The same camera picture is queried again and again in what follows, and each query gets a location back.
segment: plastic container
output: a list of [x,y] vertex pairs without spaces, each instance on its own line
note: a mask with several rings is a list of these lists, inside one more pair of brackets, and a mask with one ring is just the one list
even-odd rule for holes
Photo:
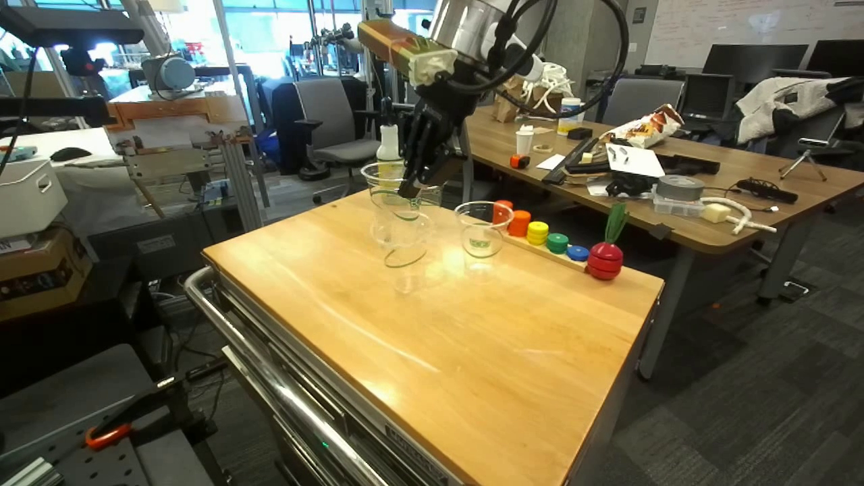
[[44,231],[67,204],[48,162],[11,162],[0,172],[0,240]]
[[400,127],[380,124],[380,143],[374,151],[377,162],[396,162],[400,159]]
[[535,127],[532,124],[520,124],[516,128],[516,153],[517,155],[528,155],[532,153],[532,146],[535,146]]
[[559,118],[559,135],[567,135],[569,128],[580,127],[585,120],[585,114],[571,114],[582,104],[580,97],[565,97],[562,99],[562,118]]
[[532,213],[528,209],[512,209],[512,220],[511,220],[508,231],[512,238],[524,238],[524,235],[528,235],[528,223],[532,223]]
[[546,247],[553,254],[567,254],[567,242],[569,242],[569,238],[562,231],[548,231],[548,238],[546,238]]
[[650,201],[652,201],[655,213],[671,213],[671,216],[686,216],[686,217],[693,217],[702,209],[700,200],[674,200],[674,196],[652,193]]
[[528,220],[528,231],[526,231],[526,240],[532,244],[543,244],[548,238],[548,223],[546,220]]

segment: red apple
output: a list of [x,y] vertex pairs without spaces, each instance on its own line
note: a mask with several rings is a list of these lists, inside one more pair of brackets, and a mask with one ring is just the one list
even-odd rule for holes
[[609,242],[602,240],[596,244],[590,244],[589,250],[589,263],[585,271],[594,274],[596,281],[612,281],[624,266],[624,250]]

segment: cardboard box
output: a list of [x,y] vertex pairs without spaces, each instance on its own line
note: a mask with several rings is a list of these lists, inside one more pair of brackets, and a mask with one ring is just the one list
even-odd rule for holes
[[18,250],[29,250],[38,244],[38,235],[18,235],[18,238],[4,238],[0,240],[0,257],[2,254],[18,254]]
[[67,226],[50,226],[29,250],[0,257],[0,320],[77,298],[92,258]]

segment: gray carpet floor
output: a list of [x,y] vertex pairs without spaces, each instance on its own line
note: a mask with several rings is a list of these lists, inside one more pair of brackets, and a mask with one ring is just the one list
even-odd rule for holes
[[[270,220],[334,196],[343,178],[268,176]],[[756,301],[762,261],[737,258],[709,305],[678,317],[652,379],[632,379],[619,428],[589,483],[864,483],[864,204],[820,213],[794,277],[812,293]],[[207,323],[175,325],[177,367],[215,357]],[[230,373],[192,386],[212,417],[203,442],[230,483],[283,483],[260,408]]]

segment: desk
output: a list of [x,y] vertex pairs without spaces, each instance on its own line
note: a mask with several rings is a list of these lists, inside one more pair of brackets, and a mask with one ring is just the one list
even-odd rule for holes
[[[517,127],[516,120],[512,124],[494,120],[490,107],[477,107],[476,116],[466,118],[466,128],[463,128],[469,138],[472,159],[481,163],[489,163],[494,170],[503,170],[511,178],[543,185],[539,180],[543,180],[546,170],[539,170],[536,162],[546,159],[548,153],[535,153],[528,170],[511,170],[511,163],[508,163],[508,159],[512,153],[516,127]],[[571,139],[567,139],[567,138],[548,135],[548,139],[557,153],[567,153],[571,149]],[[779,293],[779,286],[782,286],[782,281],[786,281],[786,274],[787,274],[787,269],[790,269],[790,263],[808,238],[812,216],[823,204],[828,204],[832,200],[864,185],[864,172],[840,170],[840,166],[823,166],[825,178],[828,178],[825,184],[818,178],[818,172],[809,172],[812,166],[800,166],[790,178],[779,180],[778,170],[786,166],[787,159],[766,155],[766,153],[756,153],[756,151],[723,149],[723,146],[705,146],[705,143],[679,139],[679,138],[665,139],[661,146],[655,146],[655,151],[721,162],[721,170],[715,176],[700,176],[705,180],[705,185],[735,185],[735,180],[739,180],[739,178],[766,178],[766,180],[775,180],[778,185],[800,193],[800,200],[794,204],[782,204],[778,213],[759,213],[756,216],[764,223],[782,226],[779,247],[778,247],[775,261],[759,289],[762,298],[775,298]],[[590,196],[585,185],[562,184],[562,185],[546,185],[546,189],[565,193],[571,201],[594,207],[594,209],[607,209],[612,201],[609,196]],[[739,196],[739,201],[766,204],[764,200],[752,200],[752,196]],[[759,238],[759,231],[744,228],[739,235],[732,235],[728,223],[706,223],[702,217],[655,213],[650,207],[650,201],[642,201],[642,200],[628,200],[625,207],[628,207],[628,220],[634,226],[647,228],[647,231],[658,228],[661,235],[667,235],[667,240],[671,240],[678,244],[674,263],[667,274],[665,305],[652,316],[650,339],[647,339],[647,348],[639,362],[639,373],[644,377],[650,377],[652,367],[655,367],[655,357],[661,350],[661,342],[665,342],[670,323],[674,317],[678,298],[679,298],[682,286],[688,281],[693,254],[732,254],[732,250],[752,242]]]
[[428,452],[453,483],[562,483],[609,435],[661,281],[624,269],[598,282],[512,240],[476,274],[457,216],[428,213],[436,244],[416,266],[428,281],[409,290],[395,289],[400,271],[369,238],[366,190],[204,247],[227,298],[251,305],[237,316],[257,323],[212,316],[189,290],[199,274],[187,290],[231,348],[268,335],[260,352],[299,357],[281,367],[304,367],[320,401],[359,411],[395,451],[413,442],[408,458]]

